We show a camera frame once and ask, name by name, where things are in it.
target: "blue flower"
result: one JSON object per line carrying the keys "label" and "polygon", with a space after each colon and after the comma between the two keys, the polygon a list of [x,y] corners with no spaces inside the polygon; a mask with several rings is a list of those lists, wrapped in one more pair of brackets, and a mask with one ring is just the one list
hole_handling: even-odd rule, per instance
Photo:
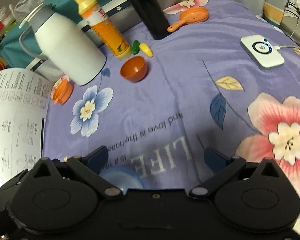
{"label": "blue flower", "polygon": [[98,86],[87,88],[83,99],[77,101],[72,109],[75,116],[70,124],[70,133],[80,131],[83,137],[89,137],[96,132],[99,125],[98,113],[105,110],[113,96],[112,88],[104,88],[98,93]]}

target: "bottle label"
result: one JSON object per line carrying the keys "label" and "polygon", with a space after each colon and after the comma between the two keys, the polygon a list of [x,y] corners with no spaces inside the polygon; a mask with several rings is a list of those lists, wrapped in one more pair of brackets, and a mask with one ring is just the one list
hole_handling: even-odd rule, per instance
{"label": "bottle label", "polygon": [[115,56],[122,54],[129,47],[110,20],[95,25],[93,29]]}
{"label": "bottle label", "polygon": [[88,17],[86,17],[86,21],[88,22],[90,27],[108,19],[108,15],[105,11],[101,8],[100,5],[96,5],[92,8],[92,11]]}

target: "thermos handle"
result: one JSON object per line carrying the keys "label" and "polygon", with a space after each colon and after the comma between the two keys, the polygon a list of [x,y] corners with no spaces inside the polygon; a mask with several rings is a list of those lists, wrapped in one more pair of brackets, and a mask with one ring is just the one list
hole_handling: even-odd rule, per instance
{"label": "thermos handle", "polygon": [[29,34],[29,32],[31,31],[31,26],[29,26],[28,28],[26,28],[26,30],[20,35],[19,37],[19,44],[20,47],[24,50],[24,52],[26,52],[26,54],[28,54],[31,57],[36,57],[42,60],[48,60],[48,57],[45,55],[38,55],[35,53],[32,53],[31,51],[29,51],[23,44],[23,39]]}

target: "flower center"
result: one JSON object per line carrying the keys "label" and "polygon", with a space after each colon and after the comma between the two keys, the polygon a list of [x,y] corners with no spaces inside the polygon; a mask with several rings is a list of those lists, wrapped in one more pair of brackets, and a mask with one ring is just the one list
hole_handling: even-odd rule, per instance
{"label": "flower center", "polygon": [[188,8],[190,8],[191,6],[194,6],[195,5],[195,2],[194,0],[185,0],[181,3],[179,3],[180,6],[186,6]]}
{"label": "flower center", "polygon": [[277,161],[284,159],[294,165],[296,159],[300,160],[300,125],[294,122],[291,126],[280,122],[278,132],[269,133],[269,141],[274,145],[273,154]]}
{"label": "flower center", "polygon": [[96,104],[94,103],[94,99],[92,99],[91,101],[86,101],[85,105],[80,109],[80,119],[83,119],[84,122],[87,119],[90,119],[95,109]]}

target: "blue leaf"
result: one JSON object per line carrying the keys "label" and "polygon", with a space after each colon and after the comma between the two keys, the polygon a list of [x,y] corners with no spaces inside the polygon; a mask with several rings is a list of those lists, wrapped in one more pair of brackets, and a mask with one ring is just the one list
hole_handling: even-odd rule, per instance
{"label": "blue leaf", "polygon": [[216,124],[223,130],[223,121],[226,116],[226,100],[219,93],[211,102],[210,105],[210,114],[212,119],[216,122]]}
{"label": "blue leaf", "polygon": [[105,68],[103,71],[101,71],[101,75],[110,77],[110,69]]}
{"label": "blue leaf", "polygon": [[204,150],[204,162],[214,173],[217,173],[231,162],[231,158],[220,152],[207,148]]}

